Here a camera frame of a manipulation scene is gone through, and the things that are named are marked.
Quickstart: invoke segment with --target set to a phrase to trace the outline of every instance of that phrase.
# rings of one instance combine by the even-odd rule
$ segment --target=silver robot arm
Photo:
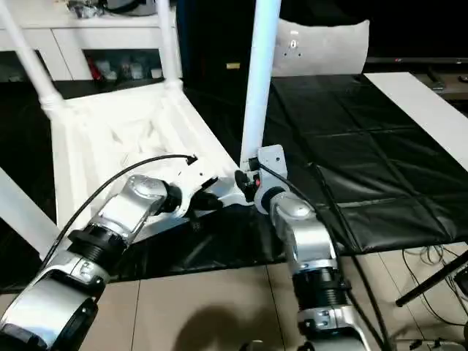
[[[180,192],[133,175],[13,301],[0,321],[0,350],[77,350],[110,272],[149,216],[172,212]]]
[[[257,158],[249,164],[250,176],[238,174],[236,180],[247,194],[254,193],[255,206],[270,216],[276,234],[284,243],[299,305],[298,327],[306,339],[298,349],[370,351],[355,309],[347,301],[347,287],[327,228],[305,200],[259,167],[265,165],[286,178],[282,147],[259,149]]]

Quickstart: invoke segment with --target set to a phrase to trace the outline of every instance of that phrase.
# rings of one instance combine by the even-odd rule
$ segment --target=tripod leg
[[[452,262],[445,265],[439,271],[437,271],[433,276],[427,278],[424,282],[419,284],[413,290],[409,291],[405,295],[401,296],[398,300],[395,301],[398,307],[406,305],[408,302],[417,298],[419,295],[424,294],[427,290],[431,289],[434,285],[438,284],[445,279],[450,273],[459,269],[463,264],[468,262],[468,250],[461,254],[459,257],[454,259]]]

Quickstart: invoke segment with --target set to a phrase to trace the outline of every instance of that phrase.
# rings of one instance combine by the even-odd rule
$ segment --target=black leather mat
[[[63,83],[59,88],[66,97],[98,91],[89,83],[77,82]],[[216,96],[191,89],[186,93],[237,161],[244,114],[242,90],[233,87],[229,91],[224,87],[223,95]],[[33,101],[31,108],[35,112],[30,113],[37,118],[31,117],[31,125],[41,118],[44,121],[37,103],[34,104],[34,94],[23,92],[21,99],[25,104]],[[12,116],[9,121],[15,123],[13,116],[20,113],[20,105],[7,111]],[[25,131],[14,130],[16,138],[10,135],[8,143],[1,131],[2,155],[13,148],[22,150],[21,155],[34,155],[34,168],[29,173],[16,172],[15,180],[25,184],[31,174],[47,174],[32,188],[24,189],[30,195],[36,186],[48,189],[48,195],[35,200],[53,217],[51,159],[47,147],[38,152],[39,144],[50,142],[47,132],[31,129],[38,133],[42,130],[44,137],[24,145],[20,141]],[[351,243],[341,246],[344,254],[468,239],[468,173],[365,77],[274,79],[264,144],[276,143],[284,147],[290,180],[312,199],[329,229]],[[14,170],[11,165],[4,166],[3,156],[1,160],[5,170]],[[185,224],[133,245],[116,271],[116,279],[144,279],[283,260],[281,243],[268,220],[253,208],[231,206],[200,221],[201,230]],[[11,249],[2,245],[0,262],[9,262],[11,254],[16,255],[18,261],[31,267],[15,277],[17,282],[25,282],[38,259],[16,234],[2,230],[0,241],[8,242],[5,238],[15,238],[19,244]],[[2,277],[0,284],[11,287],[12,281]]]

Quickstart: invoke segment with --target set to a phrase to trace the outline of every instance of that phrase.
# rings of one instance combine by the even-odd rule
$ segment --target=tile floor
[[[465,244],[447,248],[458,254],[468,249]],[[442,263],[424,264],[418,252],[420,249],[408,250],[406,259],[417,278],[424,280]],[[359,259],[392,337],[456,340],[463,337],[462,327],[441,324],[419,298],[405,307],[395,306],[393,302],[414,286],[401,251],[369,254]],[[453,256],[446,253],[445,259],[452,260]],[[344,269],[356,298],[377,324],[349,258],[344,258]],[[426,297],[447,320],[463,324],[467,321],[446,283],[432,288]],[[0,312],[12,298],[0,296]],[[81,350],[236,351],[252,339],[264,340],[273,350],[296,350],[303,343],[296,328],[296,312],[297,303],[285,264],[112,284],[102,297],[97,320]],[[369,342],[377,350],[371,336]]]

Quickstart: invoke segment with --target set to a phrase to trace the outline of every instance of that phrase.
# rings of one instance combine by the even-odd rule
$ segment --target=white tube
[[[5,0],[0,0],[0,20],[13,41],[15,51],[21,64],[26,70],[26,73],[28,73],[29,79],[39,94],[41,104],[61,101],[62,98],[60,94],[53,87],[36,53],[26,42],[23,32],[13,19]]]
[[[0,217],[43,257],[59,235],[57,226],[1,168]]]
[[[161,56],[162,74],[166,83],[178,81],[176,72],[176,55],[173,50],[173,29],[170,25],[169,0],[156,0],[158,8],[158,21],[162,34]]]
[[[262,147],[281,0],[257,0],[242,134],[242,170]]]

